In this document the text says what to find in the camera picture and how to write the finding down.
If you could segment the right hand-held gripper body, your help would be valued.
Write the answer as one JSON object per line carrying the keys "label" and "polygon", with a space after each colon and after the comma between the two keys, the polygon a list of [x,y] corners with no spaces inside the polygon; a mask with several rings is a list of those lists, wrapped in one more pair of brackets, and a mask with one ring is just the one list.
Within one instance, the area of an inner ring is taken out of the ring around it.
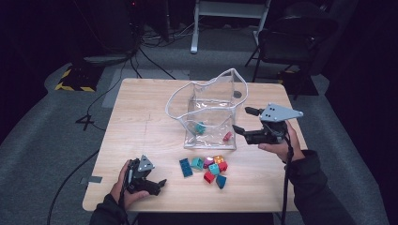
{"label": "right hand-held gripper body", "polygon": [[260,130],[248,131],[245,136],[247,144],[281,143],[288,132],[286,121],[303,116],[303,112],[289,109],[274,103],[269,103],[258,115],[262,124]]}

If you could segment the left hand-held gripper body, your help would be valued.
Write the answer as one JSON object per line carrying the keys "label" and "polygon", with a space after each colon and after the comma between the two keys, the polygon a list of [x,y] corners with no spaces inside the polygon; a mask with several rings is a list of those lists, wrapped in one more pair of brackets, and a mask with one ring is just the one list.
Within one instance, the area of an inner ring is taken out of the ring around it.
{"label": "left hand-held gripper body", "polygon": [[147,176],[154,168],[155,166],[146,155],[131,159],[125,174],[125,190],[129,193],[145,190],[150,194],[152,188],[160,188],[159,182],[155,183],[147,179]]}

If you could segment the clear plastic bag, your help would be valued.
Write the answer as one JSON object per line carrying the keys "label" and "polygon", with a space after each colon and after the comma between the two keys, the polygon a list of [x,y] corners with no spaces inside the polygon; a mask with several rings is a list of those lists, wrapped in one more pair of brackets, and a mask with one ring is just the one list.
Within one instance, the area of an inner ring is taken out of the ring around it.
{"label": "clear plastic bag", "polygon": [[[230,68],[207,82],[191,81],[175,90],[166,103],[165,112],[185,128],[185,148],[236,150],[232,125],[248,95],[248,84]],[[203,134],[195,132],[194,127],[199,122],[206,126]],[[228,131],[233,137],[224,142],[222,139]]]}

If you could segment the person's left hand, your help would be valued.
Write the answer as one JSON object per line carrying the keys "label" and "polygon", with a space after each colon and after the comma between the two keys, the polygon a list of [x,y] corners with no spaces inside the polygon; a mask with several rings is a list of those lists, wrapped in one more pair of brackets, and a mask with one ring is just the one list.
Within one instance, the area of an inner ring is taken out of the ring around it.
{"label": "person's left hand", "polygon": [[110,194],[113,196],[115,201],[117,203],[121,203],[123,205],[124,209],[129,209],[133,203],[135,203],[149,195],[149,193],[145,190],[134,192],[134,193],[129,193],[128,191],[125,190],[124,181],[125,181],[125,174],[126,174],[128,165],[129,165],[129,161],[127,160],[119,173],[117,182],[114,183],[114,185],[110,191]]}

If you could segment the person's right hand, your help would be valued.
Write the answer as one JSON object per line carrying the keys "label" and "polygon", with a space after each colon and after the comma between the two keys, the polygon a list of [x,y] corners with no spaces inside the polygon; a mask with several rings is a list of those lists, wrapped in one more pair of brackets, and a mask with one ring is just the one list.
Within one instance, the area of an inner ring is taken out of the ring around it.
{"label": "person's right hand", "polygon": [[292,128],[291,124],[288,121],[286,121],[286,125],[288,129],[288,134],[286,135],[286,138],[290,142],[283,141],[278,144],[260,143],[258,145],[258,148],[276,154],[280,160],[286,162],[288,156],[288,147],[291,146],[293,148],[292,160],[295,161],[299,159],[304,159],[305,156],[301,151],[297,132]]}

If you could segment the dark blue flat toy block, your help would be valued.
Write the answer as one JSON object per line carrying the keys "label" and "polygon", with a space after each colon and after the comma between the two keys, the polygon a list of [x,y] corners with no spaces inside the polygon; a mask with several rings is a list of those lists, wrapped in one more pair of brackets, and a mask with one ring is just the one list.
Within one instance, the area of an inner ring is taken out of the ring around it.
{"label": "dark blue flat toy block", "polygon": [[179,161],[181,171],[184,177],[189,177],[193,175],[193,171],[191,169],[191,165],[187,158],[183,158]]}

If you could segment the grey tape strip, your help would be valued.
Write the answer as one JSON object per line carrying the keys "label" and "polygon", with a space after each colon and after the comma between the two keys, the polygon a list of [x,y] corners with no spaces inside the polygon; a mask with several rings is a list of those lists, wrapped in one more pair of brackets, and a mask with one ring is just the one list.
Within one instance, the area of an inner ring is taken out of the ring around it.
{"label": "grey tape strip", "polygon": [[89,177],[82,177],[80,184],[88,185],[89,183],[100,183],[102,177],[100,176],[89,176]]}

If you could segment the black chair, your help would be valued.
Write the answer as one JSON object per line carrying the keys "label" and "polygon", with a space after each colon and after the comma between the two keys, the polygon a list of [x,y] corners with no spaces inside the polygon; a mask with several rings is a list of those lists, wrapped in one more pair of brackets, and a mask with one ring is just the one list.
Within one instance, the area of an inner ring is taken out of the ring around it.
{"label": "black chair", "polygon": [[302,78],[309,76],[310,67],[320,45],[330,38],[339,24],[311,2],[298,2],[284,11],[283,16],[258,34],[258,44],[245,64],[255,59],[253,82],[261,62],[298,66]]}

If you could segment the black tape cross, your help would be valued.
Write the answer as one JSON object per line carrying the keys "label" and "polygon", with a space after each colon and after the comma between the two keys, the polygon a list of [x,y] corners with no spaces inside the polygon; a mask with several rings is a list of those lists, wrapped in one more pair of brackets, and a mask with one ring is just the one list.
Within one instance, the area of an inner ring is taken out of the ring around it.
{"label": "black tape cross", "polygon": [[91,119],[91,115],[90,114],[86,114],[85,116],[77,119],[75,121],[76,124],[81,124],[83,125],[83,131],[86,131],[89,125],[93,125],[94,121]]}

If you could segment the black yellow striped stand base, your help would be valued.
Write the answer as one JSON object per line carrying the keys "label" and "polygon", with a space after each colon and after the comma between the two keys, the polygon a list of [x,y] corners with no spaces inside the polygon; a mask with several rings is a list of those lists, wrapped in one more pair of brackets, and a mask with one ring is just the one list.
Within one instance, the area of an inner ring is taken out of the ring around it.
{"label": "black yellow striped stand base", "polygon": [[55,90],[96,92],[104,67],[69,66]]}

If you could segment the dark equipment stand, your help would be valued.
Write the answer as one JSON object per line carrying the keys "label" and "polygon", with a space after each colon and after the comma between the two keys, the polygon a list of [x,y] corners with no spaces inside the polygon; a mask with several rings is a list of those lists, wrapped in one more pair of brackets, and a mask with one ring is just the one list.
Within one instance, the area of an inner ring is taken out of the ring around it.
{"label": "dark equipment stand", "polygon": [[132,58],[138,51],[140,36],[131,18],[129,0],[71,0],[93,38],[106,54]]}

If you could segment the white desk frame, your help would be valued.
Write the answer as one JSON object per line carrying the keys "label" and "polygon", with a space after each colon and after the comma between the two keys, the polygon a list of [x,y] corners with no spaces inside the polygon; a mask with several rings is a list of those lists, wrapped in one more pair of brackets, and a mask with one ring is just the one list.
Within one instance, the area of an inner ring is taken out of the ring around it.
{"label": "white desk frame", "polygon": [[252,4],[195,0],[191,53],[196,54],[198,52],[199,19],[201,16],[258,19],[258,28],[253,31],[253,38],[255,42],[258,42],[258,34],[264,28],[271,1],[272,0],[265,0],[262,4]]}

